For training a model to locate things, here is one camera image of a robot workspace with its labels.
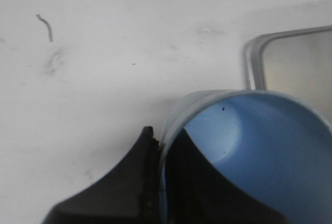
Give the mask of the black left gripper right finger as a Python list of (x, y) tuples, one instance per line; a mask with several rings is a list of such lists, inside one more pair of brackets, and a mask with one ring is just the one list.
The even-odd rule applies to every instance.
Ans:
[(226, 179), (185, 130), (166, 157), (165, 186), (169, 223), (287, 223)]

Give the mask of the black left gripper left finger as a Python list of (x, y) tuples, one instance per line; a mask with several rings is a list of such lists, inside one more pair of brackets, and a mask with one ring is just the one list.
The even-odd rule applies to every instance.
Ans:
[(43, 223), (159, 223), (159, 143), (144, 127), (104, 177), (58, 203)]

